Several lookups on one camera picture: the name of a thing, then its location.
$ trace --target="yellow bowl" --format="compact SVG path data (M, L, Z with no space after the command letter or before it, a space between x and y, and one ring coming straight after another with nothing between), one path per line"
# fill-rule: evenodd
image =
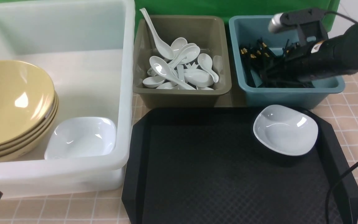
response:
M0 61L0 145L39 124L53 98L53 82L43 69L21 61Z
M0 155L0 162L6 162L6 161L17 159L20 156L24 156L25 154L35 149L39 145L39 143L41 143L45 135L51 130L54 122L56 121L58 110L59 110L59 105L57 105L55 113L51 117L50 122L47 123L45 126L43 126L41 130L37 132L34 136L20 143L19 145L15 146L13 150L10 150L10 153Z
M36 133L38 133L41 128L43 128L44 126L47 126L51 122L54 115L56 114L58 103L59 103L59 98L58 98L57 94L55 94L53 105L52 105L52 111L48 114L48 116L38 126L36 126L34 129L32 129L30 132L26 133L24 136L22 136L18 139L15 139L14 141L0 145L0 153L4 153L4 155L5 155L10 152L13 152L14 149L16 149L20 143L22 143L26 140L28 141L29 139L31 139L32 136L35 136Z

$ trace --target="blue plastic bin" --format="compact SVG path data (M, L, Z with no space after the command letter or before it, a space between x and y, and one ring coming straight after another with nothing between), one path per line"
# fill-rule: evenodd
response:
M252 47L259 38L275 52L281 52L287 39L290 43L297 42L296 31L286 31L280 34L270 33L267 29L273 16L235 16L229 20L230 38L232 41L234 64L238 84L246 93L247 106L268 106L280 104L285 106L301 106L312 109L329 94L340 93L345 89L342 77L332 77L313 81L315 88L253 88L247 85L245 71L240 58L240 45ZM257 73L251 69L255 83L261 83Z

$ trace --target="black cable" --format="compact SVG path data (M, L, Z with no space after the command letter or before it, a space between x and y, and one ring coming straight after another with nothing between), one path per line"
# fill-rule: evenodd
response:
M329 205L329 197L331 196L332 191L334 191L335 187L342 182L342 179L346 177L349 173L352 173L356 168L358 167L358 162L355 163L352 167L347 169L340 177L337 182L330 187L330 189L327 192L327 196L325 197L325 222L329 224L329 215L328 215L328 205Z
M340 16L340 17L342 17L342 18L344 18L344 19L347 19L347 20L349 20L349 21L351 21L351 22L353 22L353 23L355 23L355 24L358 23L358 22L355 21L354 19L352 19L352 18L350 18L350 17L348 17L348 16L345 16L344 14L341 14L341 13L339 13L339 12L326 11L325 14L334 14L334 15Z

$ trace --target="black serving tray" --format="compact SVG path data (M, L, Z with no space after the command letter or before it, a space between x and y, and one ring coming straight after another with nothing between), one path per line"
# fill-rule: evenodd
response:
M314 148L280 166L258 154L263 108L160 108L132 130L122 202L132 224L324 224L330 184L349 168L332 126ZM357 223L352 174L330 200L330 223Z

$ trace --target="white wall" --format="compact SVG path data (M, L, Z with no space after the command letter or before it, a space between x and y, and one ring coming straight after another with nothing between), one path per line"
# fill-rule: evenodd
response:
M358 21L358 0L341 0L338 12ZM331 38L341 35L351 25L352 22L337 16L335 18L332 30L328 33L328 36Z

